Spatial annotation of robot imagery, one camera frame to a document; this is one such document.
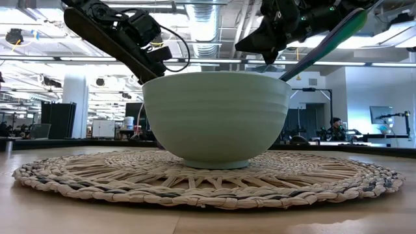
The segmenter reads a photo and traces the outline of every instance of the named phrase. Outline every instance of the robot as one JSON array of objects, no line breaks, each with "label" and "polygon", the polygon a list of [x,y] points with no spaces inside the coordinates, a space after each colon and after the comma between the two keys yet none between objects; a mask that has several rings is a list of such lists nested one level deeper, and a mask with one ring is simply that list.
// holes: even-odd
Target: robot
[{"label": "robot", "polygon": [[[161,33],[161,26],[139,8],[122,12],[99,0],[61,0],[68,5],[66,25],[83,39],[123,62],[144,84],[164,75],[168,47],[146,47]],[[272,64],[287,44],[331,31],[357,8],[371,9],[379,0],[263,0],[260,27],[235,45],[237,51],[262,54]],[[134,11],[129,17],[126,12]]]}]

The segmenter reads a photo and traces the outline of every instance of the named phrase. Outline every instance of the round woven placemat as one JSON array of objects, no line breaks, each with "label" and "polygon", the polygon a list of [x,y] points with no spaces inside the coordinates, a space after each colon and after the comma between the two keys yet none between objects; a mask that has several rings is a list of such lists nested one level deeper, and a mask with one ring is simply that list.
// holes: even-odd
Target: round woven placemat
[{"label": "round woven placemat", "polygon": [[235,170],[189,168],[182,161],[167,151],[72,155],[24,164],[13,176],[71,198],[223,209],[375,198],[398,191],[404,180],[375,164],[300,153],[266,152]]}]

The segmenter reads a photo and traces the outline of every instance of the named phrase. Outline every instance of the bowl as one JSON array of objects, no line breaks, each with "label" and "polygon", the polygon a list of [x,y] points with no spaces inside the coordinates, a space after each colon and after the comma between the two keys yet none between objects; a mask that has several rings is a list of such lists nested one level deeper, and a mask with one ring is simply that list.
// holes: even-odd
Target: bowl
[{"label": "bowl", "polygon": [[195,168],[247,166],[277,139],[291,87],[277,78],[210,71],[160,77],[143,87],[151,130]]}]

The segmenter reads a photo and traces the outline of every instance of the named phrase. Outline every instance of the ceiling light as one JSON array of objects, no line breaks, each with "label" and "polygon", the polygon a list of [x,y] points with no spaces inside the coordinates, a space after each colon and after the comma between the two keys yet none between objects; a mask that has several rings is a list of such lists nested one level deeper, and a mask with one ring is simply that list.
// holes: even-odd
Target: ceiling light
[{"label": "ceiling light", "polygon": [[192,58],[190,62],[207,62],[207,63],[241,63],[240,59],[202,59],[202,58]]},{"label": "ceiling light", "polygon": [[39,61],[50,61],[54,60],[53,57],[41,57],[41,56],[0,56],[0,60],[39,60]]},{"label": "ceiling light", "polygon": [[[247,63],[249,64],[266,64],[263,60],[248,60]],[[293,65],[297,64],[298,61],[288,61],[288,60],[276,60],[273,64],[280,64],[280,65]]]},{"label": "ceiling light", "polygon": [[16,89],[16,90],[5,90],[7,92],[49,92],[48,90],[26,90],[26,89]]},{"label": "ceiling light", "polygon": [[390,67],[390,68],[416,68],[416,64],[412,63],[404,63],[404,62],[373,62],[371,66],[382,66],[382,67]]},{"label": "ceiling light", "polygon": [[314,65],[326,66],[364,66],[365,62],[315,62]]},{"label": "ceiling light", "polygon": [[291,64],[297,64],[298,61],[286,61],[286,60],[276,60],[273,62],[273,64],[282,64],[282,65],[291,65]]},{"label": "ceiling light", "polygon": [[0,110],[0,112],[3,112],[5,114],[26,114],[26,111]]},{"label": "ceiling light", "polygon": [[[325,35],[316,35],[306,39],[305,42],[292,42],[287,47],[307,47],[315,48],[325,38]],[[337,49],[357,49],[363,46],[371,45],[372,37],[370,36],[351,36],[337,46]]]},{"label": "ceiling light", "polygon": [[121,94],[123,93],[122,91],[99,91],[99,90],[97,91],[91,90],[90,92],[93,94]]},{"label": "ceiling light", "polygon": [[168,60],[166,60],[164,62],[178,62],[178,61],[179,61],[179,59],[171,58],[171,59],[168,59]]},{"label": "ceiling light", "polygon": [[115,62],[113,57],[61,57],[63,61]]},{"label": "ceiling light", "polygon": [[[172,8],[171,5],[156,5],[156,4],[145,5],[145,4],[140,4],[140,1],[138,2],[137,0],[134,0],[134,2],[138,4],[108,4],[108,6],[111,8]],[[176,8],[180,10],[185,9],[183,6],[179,6],[179,5],[176,6]]]}]

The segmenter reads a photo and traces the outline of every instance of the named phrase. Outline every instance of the table surface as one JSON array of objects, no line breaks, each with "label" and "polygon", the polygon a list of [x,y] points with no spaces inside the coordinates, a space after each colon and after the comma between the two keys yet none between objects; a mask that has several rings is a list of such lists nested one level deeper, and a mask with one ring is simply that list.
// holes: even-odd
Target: table surface
[{"label": "table surface", "polygon": [[415,233],[416,160],[356,153],[302,151],[395,168],[406,176],[402,190],[376,199],[325,203],[288,210],[223,211],[175,207],[134,207],[65,198],[15,183],[23,163],[49,157],[137,150],[74,147],[0,153],[1,233]]}]

